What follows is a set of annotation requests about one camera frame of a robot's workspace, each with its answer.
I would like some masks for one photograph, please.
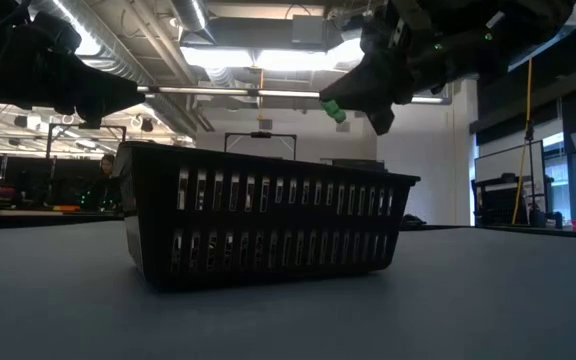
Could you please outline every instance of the metal frame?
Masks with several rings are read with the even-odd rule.
[[[62,130],[57,133],[57,135],[53,138],[52,136],[52,129],[56,128],[57,126],[61,127]],[[50,159],[50,149],[52,148],[52,143],[53,141],[56,141],[57,139],[59,139],[59,137],[61,135],[63,135],[64,132],[66,132],[66,130],[76,127],[78,129],[83,129],[83,130],[98,130],[98,129],[91,129],[89,127],[86,127],[86,125],[81,125],[81,124],[71,124],[71,125],[66,125],[66,124],[48,124],[48,141],[46,142],[46,159]],[[127,132],[127,128],[125,126],[113,126],[113,125],[102,125],[99,127],[99,129],[104,128],[104,129],[120,129],[121,130],[121,142],[126,141],[126,132]]]
[[[231,136],[239,136],[239,137],[232,144],[230,144],[230,146],[228,146],[228,138]],[[250,133],[227,132],[224,134],[224,152],[228,152],[228,150],[230,150],[230,148],[232,148],[236,143],[238,143],[239,140],[241,140],[241,138],[244,136],[250,136],[251,139],[270,139],[273,137],[277,137],[279,138],[279,140],[281,140],[282,143],[284,143],[284,145],[286,145],[288,149],[292,151],[292,159],[297,160],[297,135],[295,134],[273,134],[270,132],[263,132],[263,131],[250,132]],[[288,145],[283,138],[291,138],[294,141],[294,146],[291,148],[290,145]]]

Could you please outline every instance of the table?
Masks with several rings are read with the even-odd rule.
[[[160,294],[122,222],[0,230],[0,359],[572,359],[576,239],[401,233],[361,277]]]

